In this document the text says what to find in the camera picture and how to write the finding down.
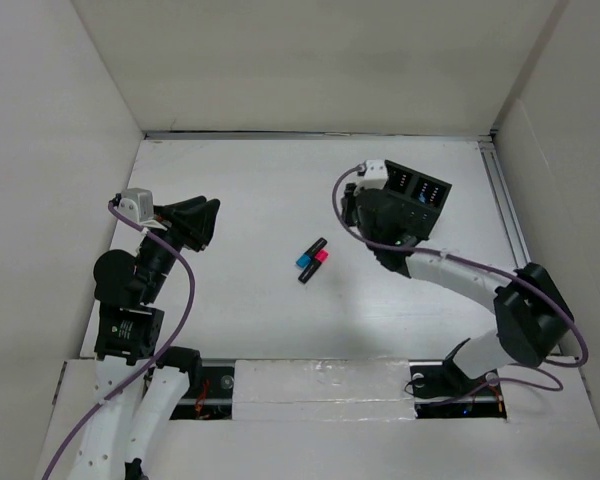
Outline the blue cap highlighter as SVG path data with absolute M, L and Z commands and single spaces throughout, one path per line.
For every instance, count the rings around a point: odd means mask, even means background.
M 319 237 L 297 260 L 296 265 L 299 268 L 305 268 L 325 246 L 327 240 L 323 237 Z

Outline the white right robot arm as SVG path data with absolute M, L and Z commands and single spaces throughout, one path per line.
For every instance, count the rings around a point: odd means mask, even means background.
M 461 341 L 432 369 L 413 374 L 405 390 L 418 399 L 445 405 L 500 383 L 496 372 L 502 367 L 537 370 L 577 330 L 553 279 L 537 263 L 505 271 L 425 248 L 405 201 L 385 188 L 349 183 L 334 210 L 385 269 L 457 293 L 495 318 L 493 329 Z

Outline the pink cap highlighter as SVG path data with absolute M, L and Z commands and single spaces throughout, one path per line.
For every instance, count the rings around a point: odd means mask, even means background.
M 312 257 L 309 263 L 303 269 L 300 276 L 298 277 L 299 282 L 301 284 L 306 284 L 317 272 L 317 270 L 322 266 L 322 264 L 327 260 L 328 256 L 329 253 L 326 250 L 322 249 L 314 257 Z

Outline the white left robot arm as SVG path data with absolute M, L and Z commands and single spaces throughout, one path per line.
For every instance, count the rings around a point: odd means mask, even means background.
M 164 320 L 156 299 L 174 264 L 193 270 L 183 250 L 211 242 L 221 203 L 197 196 L 155 205 L 150 191 L 124 190 L 111 213 L 141 234 L 135 253 L 114 249 L 94 266 L 99 304 L 94 392 L 71 479 L 143 479 L 179 401 L 202 387 L 199 351 L 158 342 Z

